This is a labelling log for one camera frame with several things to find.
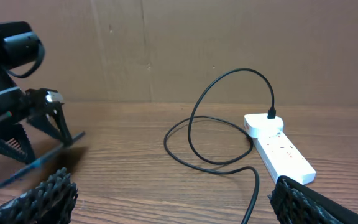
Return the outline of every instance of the power outlet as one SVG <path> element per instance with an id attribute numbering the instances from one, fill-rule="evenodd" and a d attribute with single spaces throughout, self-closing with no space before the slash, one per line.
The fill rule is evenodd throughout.
<path id="1" fill-rule="evenodd" d="M 301 184 L 314 181 L 316 171 L 282 131 L 254 138 L 254 143 L 275 183 L 281 175 Z"/>

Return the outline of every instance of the power adapter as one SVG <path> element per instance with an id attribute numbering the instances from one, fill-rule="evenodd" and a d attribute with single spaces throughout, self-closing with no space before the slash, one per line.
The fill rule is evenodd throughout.
<path id="1" fill-rule="evenodd" d="M 268 119 L 267 114 L 247 114 L 244 127 L 275 183 L 281 175 L 300 184 L 314 180 L 316 171 L 283 133 L 283 119 L 278 116 Z"/>

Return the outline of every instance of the black cable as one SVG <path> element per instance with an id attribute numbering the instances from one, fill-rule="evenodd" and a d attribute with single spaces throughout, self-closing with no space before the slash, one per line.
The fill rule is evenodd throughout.
<path id="1" fill-rule="evenodd" d="M 33 64 L 33 66 L 30 68 L 30 70 L 28 70 L 27 72 L 25 72 L 25 74 L 23 75 L 18 75 L 8 69 L 6 69 L 6 72 L 10 75 L 12 75 L 13 77 L 16 78 L 27 78 L 29 77 L 31 74 L 33 74 L 36 69 L 38 69 L 42 63 L 42 61 L 44 60 L 44 56 L 45 56 L 45 49 L 42 46 L 42 44 L 39 42 L 38 43 L 38 55 L 37 55 L 37 60 L 35 61 L 35 63 Z"/>
<path id="2" fill-rule="evenodd" d="M 219 119 L 219 118 L 214 118 L 214 117 L 211 117 L 211 116 L 195 116 L 195 113 L 196 113 L 196 110 L 198 108 L 198 105 L 201 103 L 201 100 L 204 98 L 205 94 L 207 94 L 207 92 L 209 91 L 209 89 L 215 85 L 220 79 L 222 79 L 223 77 L 225 77 L 226 75 L 229 75 L 229 74 L 232 74 L 234 72 L 240 72 L 240 71 L 248 71 L 248 72 L 253 72 L 255 73 L 256 75 L 260 76 L 261 78 L 263 78 L 263 80 L 266 82 L 269 90 L 270 90 L 270 93 L 272 95 L 272 105 L 268 111 L 268 119 L 272 119 L 275 117 L 275 109 L 274 109 L 274 94 L 273 94 L 273 89 L 272 89 L 272 86 L 270 85 L 269 81 L 261 74 L 259 73 L 258 71 L 255 71 L 253 69 L 250 69 L 250 68 L 237 68 L 237 69 L 234 69 L 234 70 L 231 70 L 230 72 L 227 72 L 223 75 L 221 75 L 220 77 L 218 77 L 217 79 L 215 79 L 215 81 L 213 81 L 206 89 L 205 91 L 203 92 L 203 94 L 201 94 L 200 98 L 198 99 L 197 103 L 195 104 L 194 108 L 193 108 L 193 112 L 191 112 L 191 116 L 187 119 L 184 119 L 183 121 L 180 121 L 179 123 L 175 124 L 171 129 L 168 130 L 168 132 L 166 133 L 165 137 L 164 137 L 164 148 L 165 150 L 167 151 L 167 153 L 176 161 L 180 162 L 181 164 L 185 165 L 185 166 L 188 166 L 188 167 L 191 167 L 193 169 L 196 169 L 196 170 L 200 170 L 200 171 L 203 171 L 203 172 L 207 172 L 209 174 L 217 174 L 217 175 L 224 175 L 224 174 L 235 174 L 237 172 L 240 172 L 240 171 L 243 171 L 243 170 L 252 170 L 255 174 L 255 187 L 254 187 L 254 193 L 252 194 L 252 197 L 251 197 L 251 201 L 249 202 L 249 205 L 248 205 L 248 208 L 247 208 L 247 211 L 246 211 L 246 214 L 244 215 L 244 218 L 242 219 L 241 223 L 244 224 L 244 223 L 247 223 L 250 216 L 251 216 L 251 213 L 252 213 L 252 210 L 254 209 L 254 206 L 255 206 L 255 203 L 256 203 L 256 200 L 257 200 L 257 197 L 258 197 L 258 192 L 259 192 L 259 175 L 258 175 L 258 172 L 255 170 L 255 168 L 251 167 L 251 166 L 245 166 L 245 167 L 242 167 L 242 168 L 239 168 L 239 169 L 236 169 L 236 170 L 232 170 L 232 171 L 216 171 L 216 170 L 211 170 L 211 169 L 204 169 L 204 168 L 201 168 L 201 167 L 198 167 L 198 166 L 194 166 L 193 164 L 190 164 L 188 162 L 185 162 L 181 159 L 179 159 L 177 156 L 175 156 L 168 148 L 167 146 L 167 141 L 168 141 L 168 138 L 170 137 L 170 133 L 179 125 L 181 125 L 182 123 L 184 123 L 185 121 L 189 121 L 189 125 L 188 125 L 188 131 L 187 131 L 187 138 L 188 138 L 188 142 L 189 142 L 189 145 L 191 147 L 191 150 L 200 158 L 202 159 L 203 161 L 205 162 L 208 162 L 210 164 L 215 164 L 215 165 L 226 165 L 226 164 L 231 164 L 233 162 L 236 162 L 238 161 L 239 159 L 242 159 L 243 157 L 245 157 L 246 155 L 248 155 L 252 148 L 254 147 L 254 143 L 252 142 L 252 138 L 240 127 L 238 127 L 237 125 L 231 123 L 231 122 L 228 122 L 228 121 L 225 121 L 223 119 Z M 239 131 L 241 131 L 248 139 L 248 141 L 250 142 L 250 148 L 248 149 L 248 151 L 246 151 L 245 153 L 243 153 L 243 155 L 237 157 L 237 158 L 234 158 L 234 159 L 231 159 L 229 161 L 224 161 L 224 162 L 214 162 L 214 161 L 211 161 L 209 159 L 206 159 L 204 158 L 202 155 L 200 155 L 197 150 L 194 148 L 193 146 L 193 143 L 191 142 L 191 126 L 193 124 L 193 120 L 194 118 L 208 118 L 208 119 L 213 119 L 215 121 L 220 121 L 220 122 L 223 122 L 223 123 L 226 123 L 232 127 L 235 127 L 237 128 Z"/>

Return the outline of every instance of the white charger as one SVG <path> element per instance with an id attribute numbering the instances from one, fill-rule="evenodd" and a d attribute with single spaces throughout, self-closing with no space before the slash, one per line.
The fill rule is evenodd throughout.
<path id="1" fill-rule="evenodd" d="M 266 113 L 247 114 L 244 127 L 275 183 L 281 175 L 301 184 L 314 181 L 316 171 L 283 133 L 283 119 L 267 119 Z"/>

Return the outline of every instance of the wooden wall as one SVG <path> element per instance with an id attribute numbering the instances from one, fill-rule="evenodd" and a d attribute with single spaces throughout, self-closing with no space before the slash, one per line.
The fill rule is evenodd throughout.
<path id="1" fill-rule="evenodd" d="M 47 49 L 18 84 L 73 101 L 193 102 L 219 74 L 250 67 L 280 104 L 358 105 L 356 0 L 0 0 L 0 22 L 14 20 Z M 269 93 L 242 73 L 207 100 L 268 103 Z"/>

